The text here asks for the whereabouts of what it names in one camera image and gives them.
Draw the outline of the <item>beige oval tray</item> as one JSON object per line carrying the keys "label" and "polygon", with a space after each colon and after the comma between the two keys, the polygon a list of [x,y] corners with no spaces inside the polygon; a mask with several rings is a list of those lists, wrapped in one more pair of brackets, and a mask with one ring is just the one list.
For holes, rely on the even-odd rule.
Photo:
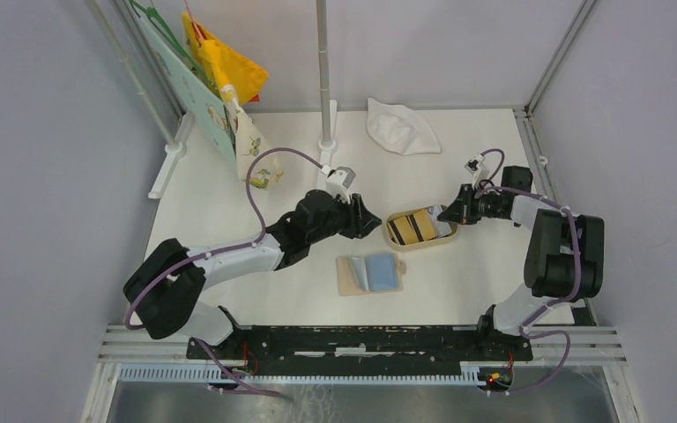
{"label": "beige oval tray", "polygon": [[[441,204],[433,204],[424,208],[420,209],[415,209],[415,210],[410,210],[410,211],[401,211],[397,212],[394,214],[391,214],[383,224],[383,230],[384,230],[384,236],[388,244],[391,246],[392,249],[395,249],[397,251],[413,251],[417,249],[425,249],[425,248],[431,248],[431,247],[436,247],[443,245],[445,243],[451,242],[454,237],[457,234],[458,231],[458,226],[456,224],[451,224],[451,223],[446,223],[446,222],[440,222],[437,220],[437,216],[440,212],[442,212],[445,208],[447,208],[444,205]],[[390,231],[387,227],[387,223],[390,219],[394,219],[399,216],[403,216],[406,214],[411,214],[413,212],[416,212],[418,210],[426,209],[428,211],[428,214],[430,218],[432,219],[432,222],[435,224],[435,228],[437,230],[438,236],[431,240],[431,241],[424,241],[420,242],[417,244],[413,245],[406,245],[406,246],[401,246],[398,245],[392,238],[390,237]]]}

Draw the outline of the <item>gold striped card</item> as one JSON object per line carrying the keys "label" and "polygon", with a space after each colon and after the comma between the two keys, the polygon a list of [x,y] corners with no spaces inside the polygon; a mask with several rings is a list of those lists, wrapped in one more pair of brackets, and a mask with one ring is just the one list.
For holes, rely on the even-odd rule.
{"label": "gold striped card", "polygon": [[431,241],[438,236],[426,209],[390,219],[387,227],[392,240],[401,246]]}

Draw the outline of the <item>beige card holder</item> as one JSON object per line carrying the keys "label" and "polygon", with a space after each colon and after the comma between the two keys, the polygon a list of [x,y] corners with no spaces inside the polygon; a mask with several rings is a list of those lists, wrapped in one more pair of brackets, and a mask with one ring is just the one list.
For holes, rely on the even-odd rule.
{"label": "beige card holder", "polygon": [[340,296],[395,293],[403,290],[406,264],[396,253],[340,256],[336,259]]}

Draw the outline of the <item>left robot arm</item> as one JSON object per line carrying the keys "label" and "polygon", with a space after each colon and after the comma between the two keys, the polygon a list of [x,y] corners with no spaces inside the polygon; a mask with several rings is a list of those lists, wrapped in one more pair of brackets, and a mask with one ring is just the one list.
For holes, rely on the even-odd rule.
{"label": "left robot arm", "polygon": [[199,299],[203,291],[252,273],[285,269],[306,258],[320,241],[334,235],[362,239],[381,224],[361,195],[344,201],[313,189],[293,211],[244,240],[191,249],[167,239],[123,286],[130,304],[124,323],[156,340],[176,334],[197,339],[219,358],[231,359],[241,350],[242,336],[223,307]]}

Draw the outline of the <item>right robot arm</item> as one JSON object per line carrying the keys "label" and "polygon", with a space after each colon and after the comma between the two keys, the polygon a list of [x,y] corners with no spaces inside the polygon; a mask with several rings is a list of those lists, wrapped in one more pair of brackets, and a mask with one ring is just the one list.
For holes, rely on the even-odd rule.
{"label": "right robot arm", "polygon": [[603,283],[605,221],[574,214],[567,206],[531,191],[526,167],[507,166],[499,186],[461,185],[438,220],[474,225],[482,219],[505,219],[531,232],[524,260],[524,282],[505,301],[491,306],[477,323],[476,353],[495,360],[510,340],[530,338],[543,315],[567,302],[595,297]]}

